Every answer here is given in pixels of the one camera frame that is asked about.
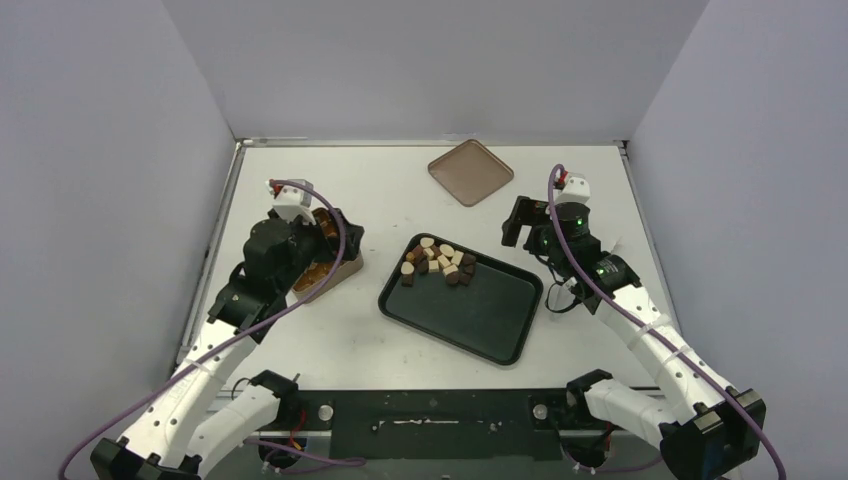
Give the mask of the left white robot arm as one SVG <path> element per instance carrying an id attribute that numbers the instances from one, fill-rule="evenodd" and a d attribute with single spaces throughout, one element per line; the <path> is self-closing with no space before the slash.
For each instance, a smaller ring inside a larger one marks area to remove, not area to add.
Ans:
<path id="1" fill-rule="evenodd" d="M 320 264 L 327 284 L 343 263 L 359 257 L 363 227 L 338 209 L 278 209 L 256 223 L 243 260 L 217 294 L 191 351 L 166 388 L 142 401 L 142 415 L 116 440 L 102 438 L 90 455 L 100 479 L 202 479 L 259 427 L 291 427 L 297 387 L 265 370 L 246 393 L 212 417 L 208 407 L 226 380 L 261 344 L 270 319 L 292 311 L 286 297 Z"/>

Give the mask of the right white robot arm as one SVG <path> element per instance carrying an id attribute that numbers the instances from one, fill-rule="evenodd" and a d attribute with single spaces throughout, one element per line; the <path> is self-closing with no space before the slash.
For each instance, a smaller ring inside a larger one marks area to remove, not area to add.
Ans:
<path id="1" fill-rule="evenodd" d="M 580 202 L 549 206 L 520 196 L 502 224 L 504 246 L 523 228 L 525 250 L 542 260 L 587 311 L 626 345 L 662 392 L 657 400 L 596 369 L 567 385 L 566 414 L 576 426 L 609 422 L 655 447 L 678 479 L 718 479 L 760 449 L 766 406 L 716 374 L 653 302 L 619 255 L 602 249 Z"/>

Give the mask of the gold chocolate box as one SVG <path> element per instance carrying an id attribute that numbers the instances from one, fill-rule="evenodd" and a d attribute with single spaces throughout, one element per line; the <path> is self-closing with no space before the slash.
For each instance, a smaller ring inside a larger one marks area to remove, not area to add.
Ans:
<path id="1" fill-rule="evenodd" d="M 313 262 L 294 284 L 292 293 L 297 300 L 302 300 L 311 295 L 306 303 L 317 300 L 321 295 L 333 289 L 339 283 L 358 273 L 364 266 L 364 258 L 361 251 L 358 250 L 356 256 L 352 257 L 353 247 L 348 245 L 345 248 L 344 260 L 340 263 L 335 273 L 330 275 L 337 256 L 336 249 L 338 248 L 339 240 L 338 226 L 334 217 L 326 208 L 320 207 L 313 209 L 312 213 L 314 219 L 318 221 L 322 233 L 331 243 L 331 254 L 329 260 L 326 262 Z"/>

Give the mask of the cream chocolate left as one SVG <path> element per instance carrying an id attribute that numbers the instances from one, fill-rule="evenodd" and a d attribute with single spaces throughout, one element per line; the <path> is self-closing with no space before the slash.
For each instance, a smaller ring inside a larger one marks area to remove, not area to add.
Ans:
<path id="1" fill-rule="evenodd" d="M 400 272 L 402 275 L 411 275 L 415 272 L 415 267 L 411 262 L 405 261 L 400 267 Z"/>

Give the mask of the brown box lid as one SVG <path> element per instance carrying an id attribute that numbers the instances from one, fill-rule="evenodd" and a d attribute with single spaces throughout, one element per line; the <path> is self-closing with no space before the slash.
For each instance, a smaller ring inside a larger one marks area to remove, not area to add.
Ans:
<path id="1" fill-rule="evenodd" d="M 514 171 L 475 139 L 442 154 L 428 164 L 427 171 L 464 207 L 477 205 L 514 178 Z"/>

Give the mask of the black plastic tray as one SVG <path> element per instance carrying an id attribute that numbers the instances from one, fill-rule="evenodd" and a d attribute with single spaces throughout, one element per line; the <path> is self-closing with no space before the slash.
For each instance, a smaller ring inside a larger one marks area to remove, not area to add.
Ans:
<path id="1" fill-rule="evenodd" d="M 518 361 L 544 293 L 532 272 L 457 243 L 477 258 L 467 286 L 441 274 L 418 275 L 405 286 L 397 261 L 377 299 L 380 312 L 401 324 L 500 366 Z"/>

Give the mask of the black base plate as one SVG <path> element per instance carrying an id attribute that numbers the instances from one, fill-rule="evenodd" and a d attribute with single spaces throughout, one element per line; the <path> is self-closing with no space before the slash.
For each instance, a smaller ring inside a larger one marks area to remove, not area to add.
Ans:
<path id="1" fill-rule="evenodd" d="M 558 460 L 562 443 L 590 443 L 605 426 L 554 389 L 303 390 L 305 431 L 326 433 L 333 458 Z"/>

